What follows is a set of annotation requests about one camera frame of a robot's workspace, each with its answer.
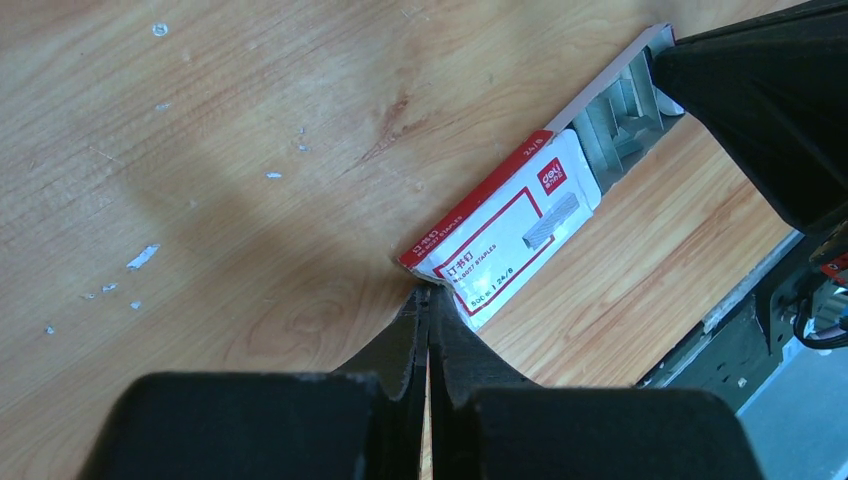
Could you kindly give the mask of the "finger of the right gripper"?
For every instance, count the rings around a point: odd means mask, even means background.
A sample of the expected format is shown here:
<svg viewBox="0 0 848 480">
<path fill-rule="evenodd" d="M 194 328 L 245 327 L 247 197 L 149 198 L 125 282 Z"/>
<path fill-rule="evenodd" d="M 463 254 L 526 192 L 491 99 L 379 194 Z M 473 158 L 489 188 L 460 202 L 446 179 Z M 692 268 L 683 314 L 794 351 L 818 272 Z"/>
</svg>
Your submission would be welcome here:
<svg viewBox="0 0 848 480">
<path fill-rule="evenodd" d="M 847 218 L 847 4 L 808 1 L 679 40 L 655 85 L 806 234 Z"/>
</svg>

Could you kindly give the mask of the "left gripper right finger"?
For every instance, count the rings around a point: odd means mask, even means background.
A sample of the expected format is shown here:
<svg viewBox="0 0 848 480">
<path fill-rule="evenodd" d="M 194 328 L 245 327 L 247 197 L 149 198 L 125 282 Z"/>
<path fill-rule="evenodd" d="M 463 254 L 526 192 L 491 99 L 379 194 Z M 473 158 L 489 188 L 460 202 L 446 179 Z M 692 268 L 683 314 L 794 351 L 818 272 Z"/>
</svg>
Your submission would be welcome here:
<svg viewBox="0 0 848 480">
<path fill-rule="evenodd" d="M 428 295 L 437 479 L 758 479 L 734 412 L 702 390 L 543 387 Z"/>
</svg>

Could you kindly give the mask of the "white red staple box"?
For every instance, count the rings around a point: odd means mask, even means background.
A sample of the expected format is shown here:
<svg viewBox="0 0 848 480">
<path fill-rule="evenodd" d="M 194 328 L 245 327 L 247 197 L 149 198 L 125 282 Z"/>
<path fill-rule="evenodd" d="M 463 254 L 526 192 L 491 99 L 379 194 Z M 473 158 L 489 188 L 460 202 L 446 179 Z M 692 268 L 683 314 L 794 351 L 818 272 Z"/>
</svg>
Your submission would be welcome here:
<svg viewBox="0 0 848 480">
<path fill-rule="evenodd" d="M 577 134 L 538 130 L 404 252 L 481 328 L 592 216 L 601 190 Z"/>
</svg>

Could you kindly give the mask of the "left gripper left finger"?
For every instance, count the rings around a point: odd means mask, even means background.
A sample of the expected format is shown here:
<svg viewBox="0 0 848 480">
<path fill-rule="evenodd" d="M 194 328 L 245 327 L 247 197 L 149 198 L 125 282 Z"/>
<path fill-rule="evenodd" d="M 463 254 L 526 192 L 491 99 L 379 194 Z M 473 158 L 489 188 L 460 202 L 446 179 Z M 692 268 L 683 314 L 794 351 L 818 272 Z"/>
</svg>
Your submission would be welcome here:
<svg viewBox="0 0 848 480">
<path fill-rule="evenodd" d="M 112 407 L 83 479 L 415 479 L 429 289 L 329 372 L 157 372 Z"/>
</svg>

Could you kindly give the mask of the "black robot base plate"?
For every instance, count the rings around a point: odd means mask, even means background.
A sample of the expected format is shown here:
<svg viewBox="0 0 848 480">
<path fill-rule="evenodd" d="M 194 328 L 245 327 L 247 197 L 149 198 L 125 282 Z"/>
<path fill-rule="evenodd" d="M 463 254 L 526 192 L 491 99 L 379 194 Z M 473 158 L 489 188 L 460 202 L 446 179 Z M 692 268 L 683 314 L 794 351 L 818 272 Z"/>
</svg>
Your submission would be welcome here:
<svg viewBox="0 0 848 480">
<path fill-rule="evenodd" d="M 847 342 L 846 242 L 790 233 L 637 383 L 740 410 L 804 348 Z"/>
</svg>

